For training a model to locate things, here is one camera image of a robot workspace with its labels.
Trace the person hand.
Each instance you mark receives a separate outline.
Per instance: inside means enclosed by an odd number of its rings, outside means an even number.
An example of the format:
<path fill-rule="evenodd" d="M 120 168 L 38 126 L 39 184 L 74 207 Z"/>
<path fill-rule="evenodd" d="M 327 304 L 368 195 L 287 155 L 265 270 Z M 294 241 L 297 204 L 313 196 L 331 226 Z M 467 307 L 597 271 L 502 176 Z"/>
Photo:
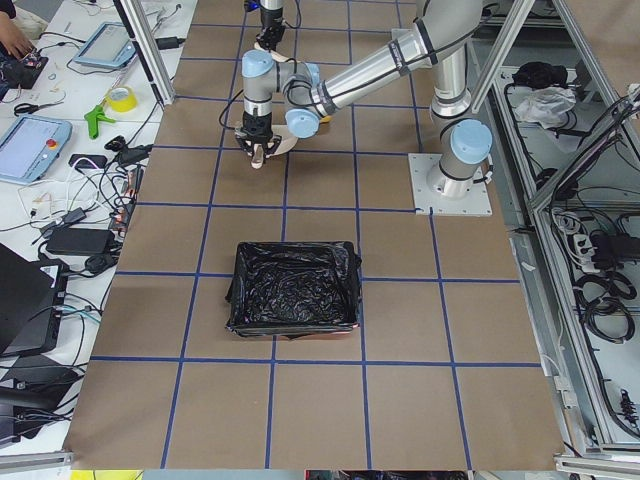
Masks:
<path fill-rule="evenodd" d="M 16 26 L 10 16 L 2 11 L 1 16 L 1 44 L 7 52 L 17 59 L 22 59 L 33 51 L 32 42 Z"/>

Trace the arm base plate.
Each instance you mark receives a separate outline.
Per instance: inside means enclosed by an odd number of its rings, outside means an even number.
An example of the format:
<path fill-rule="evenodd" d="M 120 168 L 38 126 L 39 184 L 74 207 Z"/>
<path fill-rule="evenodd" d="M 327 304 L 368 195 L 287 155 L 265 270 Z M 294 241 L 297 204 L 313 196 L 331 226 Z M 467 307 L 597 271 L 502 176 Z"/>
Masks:
<path fill-rule="evenodd" d="M 440 169 L 442 155 L 408 155 L 414 211 L 418 215 L 489 217 L 492 207 L 482 168 L 471 179 L 453 180 Z"/>

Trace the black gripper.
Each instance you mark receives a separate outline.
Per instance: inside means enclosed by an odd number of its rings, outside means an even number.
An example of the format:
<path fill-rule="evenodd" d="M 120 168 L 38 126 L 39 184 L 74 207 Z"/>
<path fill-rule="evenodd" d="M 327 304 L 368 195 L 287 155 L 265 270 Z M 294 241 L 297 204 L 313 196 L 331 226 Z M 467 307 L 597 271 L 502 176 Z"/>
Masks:
<path fill-rule="evenodd" d="M 268 27 L 260 31 L 256 36 L 256 43 L 265 51 L 275 51 L 282 40 L 285 27 Z"/>
<path fill-rule="evenodd" d="M 273 135 L 272 114 L 253 115 L 244 113 L 242 123 L 234 131 L 235 139 L 240 148 L 252 156 L 255 144 L 264 145 Z"/>

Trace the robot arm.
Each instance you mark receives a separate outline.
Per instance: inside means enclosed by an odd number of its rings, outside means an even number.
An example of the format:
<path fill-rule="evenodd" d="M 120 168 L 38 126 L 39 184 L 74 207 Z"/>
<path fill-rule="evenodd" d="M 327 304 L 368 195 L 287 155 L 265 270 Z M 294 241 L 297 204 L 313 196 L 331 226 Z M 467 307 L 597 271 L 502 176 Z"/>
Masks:
<path fill-rule="evenodd" d="M 261 29 L 256 36 L 258 45 L 267 51 L 274 51 L 285 32 L 282 0 L 260 0 L 259 11 Z"/>
<path fill-rule="evenodd" d="M 261 168 L 272 156 L 290 151 L 300 139 L 317 134 L 323 119 L 409 76 L 418 69 L 435 75 L 431 111 L 448 157 L 443 176 L 470 182 L 478 162 L 456 145 L 458 123 L 471 112 L 466 78 L 466 45 L 490 19 L 485 1 L 419 1 L 412 26 L 345 70 L 322 77 L 315 63 L 279 57 L 254 48 L 241 59 L 243 114 L 234 135 L 240 148 Z"/>

